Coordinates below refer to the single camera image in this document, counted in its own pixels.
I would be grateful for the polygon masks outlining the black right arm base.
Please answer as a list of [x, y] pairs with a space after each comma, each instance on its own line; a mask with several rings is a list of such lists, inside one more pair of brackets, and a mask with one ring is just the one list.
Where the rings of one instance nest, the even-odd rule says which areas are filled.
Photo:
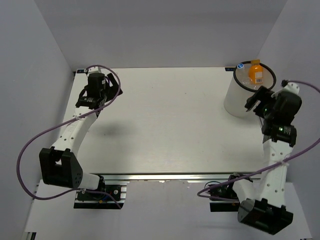
[[255, 202], [252, 200], [246, 200], [245, 204], [241, 203], [236, 192], [233, 190], [233, 184], [234, 183], [231, 183], [205, 191], [210, 197], [217, 198], [211, 199], [209, 204], [211, 213], [237, 212], [239, 208], [246, 211], [253, 211], [255, 209]]

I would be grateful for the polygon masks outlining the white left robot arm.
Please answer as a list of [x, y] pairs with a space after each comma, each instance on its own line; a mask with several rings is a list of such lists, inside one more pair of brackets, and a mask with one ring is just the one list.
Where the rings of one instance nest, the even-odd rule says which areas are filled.
[[93, 72], [87, 75], [87, 85], [80, 92], [73, 117], [60, 137], [50, 148], [39, 153], [42, 180], [47, 185], [69, 189], [88, 190], [99, 200], [105, 196], [106, 187], [101, 176], [85, 173], [77, 159], [80, 146], [99, 117], [102, 108], [122, 94], [115, 75]]

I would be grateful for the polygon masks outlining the orange juice bottle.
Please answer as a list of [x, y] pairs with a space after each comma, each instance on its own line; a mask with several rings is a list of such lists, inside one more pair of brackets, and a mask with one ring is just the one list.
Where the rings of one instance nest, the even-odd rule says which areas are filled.
[[253, 85], [259, 85], [263, 83], [263, 67], [259, 59], [254, 59], [251, 62], [251, 66], [248, 70], [248, 77], [250, 83]]

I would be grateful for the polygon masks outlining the clear bottle blue Pocari cap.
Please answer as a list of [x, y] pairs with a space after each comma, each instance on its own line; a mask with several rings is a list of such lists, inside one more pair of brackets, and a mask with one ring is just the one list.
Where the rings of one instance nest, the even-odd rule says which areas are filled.
[[243, 85], [250, 85], [251, 84], [251, 79], [249, 78], [248, 72], [245, 69], [245, 65], [243, 63], [239, 63], [236, 66], [236, 77], [238, 81], [243, 84]]

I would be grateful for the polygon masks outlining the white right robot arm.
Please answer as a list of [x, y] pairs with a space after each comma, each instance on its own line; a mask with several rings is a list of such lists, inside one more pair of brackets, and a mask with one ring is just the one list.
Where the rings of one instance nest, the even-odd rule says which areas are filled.
[[263, 157], [266, 169], [262, 170], [257, 187], [245, 177], [228, 184], [226, 195], [239, 200], [238, 222], [270, 235], [275, 235], [293, 221], [293, 213], [285, 206], [285, 183], [290, 156], [296, 144], [297, 130], [292, 125], [302, 106], [300, 88], [296, 83], [285, 83], [273, 92], [261, 86], [246, 101], [245, 108], [263, 119]]

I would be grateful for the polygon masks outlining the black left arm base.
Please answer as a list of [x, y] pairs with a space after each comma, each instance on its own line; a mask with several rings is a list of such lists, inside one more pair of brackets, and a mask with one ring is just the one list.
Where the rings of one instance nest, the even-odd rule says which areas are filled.
[[99, 175], [99, 187], [97, 190], [76, 192], [73, 208], [89, 210], [120, 210], [124, 206], [127, 181], [105, 179]]

